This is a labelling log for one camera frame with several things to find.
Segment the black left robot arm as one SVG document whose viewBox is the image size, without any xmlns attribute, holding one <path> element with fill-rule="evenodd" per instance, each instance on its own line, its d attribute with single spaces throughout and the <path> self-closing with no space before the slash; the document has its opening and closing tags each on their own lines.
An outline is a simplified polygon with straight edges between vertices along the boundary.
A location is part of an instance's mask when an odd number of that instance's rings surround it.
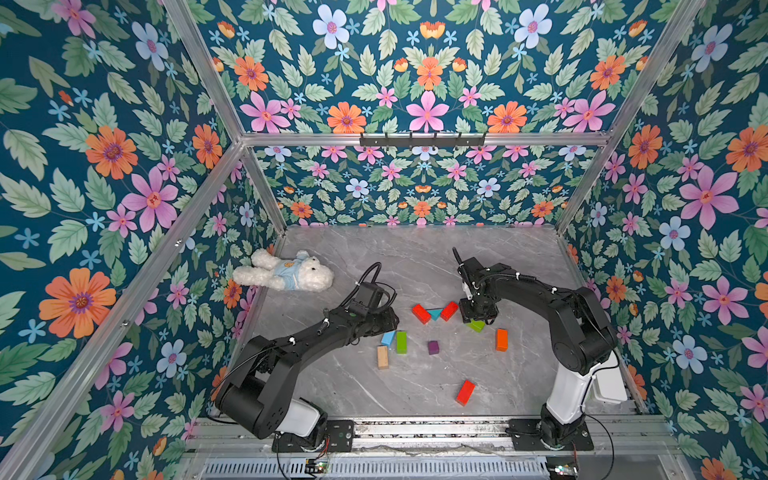
<svg viewBox="0 0 768 480">
<path fill-rule="evenodd" d="M 302 371 L 321 357 L 364 337 L 393 332 L 397 298 L 385 283 L 359 282 L 320 322 L 277 339 L 252 338 L 221 381 L 216 409 L 258 439 L 292 435 L 309 448 L 327 435 L 327 414 L 294 397 Z"/>
</svg>

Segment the green block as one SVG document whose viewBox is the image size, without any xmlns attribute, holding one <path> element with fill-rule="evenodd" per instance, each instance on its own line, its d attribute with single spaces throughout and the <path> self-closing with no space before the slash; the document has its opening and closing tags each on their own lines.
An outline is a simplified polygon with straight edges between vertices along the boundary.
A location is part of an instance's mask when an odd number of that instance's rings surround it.
<svg viewBox="0 0 768 480">
<path fill-rule="evenodd" d="M 396 353 L 404 355 L 408 351 L 408 336 L 405 331 L 398 331 L 396 333 Z"/>
<path fill-rule="evenodd" d="M 468 326 L 473 331 L 480 333 L 484 330 L 486 324 L 483 321 L 471 321 Z"/>
</svg>

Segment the orange block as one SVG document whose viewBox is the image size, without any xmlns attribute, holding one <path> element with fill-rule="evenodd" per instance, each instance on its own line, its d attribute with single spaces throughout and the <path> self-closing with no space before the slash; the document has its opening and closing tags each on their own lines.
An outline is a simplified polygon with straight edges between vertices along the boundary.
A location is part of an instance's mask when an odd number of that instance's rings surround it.
<svg viewBox="0 0 768 480">
<path fill-rule="evenodd" d="M 506 329 L 497 329 L 495 336 L 495 349 L 498 352 L 507 352 L 508 348 L 508 331 Z"/>
</svg>

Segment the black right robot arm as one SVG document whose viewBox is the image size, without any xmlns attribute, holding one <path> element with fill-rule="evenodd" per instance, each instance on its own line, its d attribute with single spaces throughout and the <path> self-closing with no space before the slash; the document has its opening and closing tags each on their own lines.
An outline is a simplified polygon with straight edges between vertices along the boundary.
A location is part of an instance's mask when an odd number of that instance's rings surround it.
<svg viewBox="0 0 768 480">
<path fill-rule="evenodd" d="M 558 361 L 554 384 L 533 430 L 524 433 L 511 421 L 510 436 L 527 436 L 550 450 L 560 450 L 582 436 L 589 395 L 609 404 L 628 400 L 616 353 L 616 331 L 591 289 L 557 287 L 502 263 L 485 267 L 474 257 L 464 259 L 456 248 L 452 253 L 465 293 L 459 302 L 464 322 L 492 324 L 501 301 L 515 303 L 548 322 Z"/>
</svg>

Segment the light blue block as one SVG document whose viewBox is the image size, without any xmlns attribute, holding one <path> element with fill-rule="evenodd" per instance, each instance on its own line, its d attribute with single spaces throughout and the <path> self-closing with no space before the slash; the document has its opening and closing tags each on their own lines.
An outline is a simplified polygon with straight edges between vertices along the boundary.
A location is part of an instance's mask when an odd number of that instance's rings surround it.
<svg viewBox="0 0 768 480">
<path fill-rule="evenodd" d="M 390 331 L 385 333 L 381 338 L 381 345 L 389 348 L 394 342 L 396 332 Z"/>
</svg>

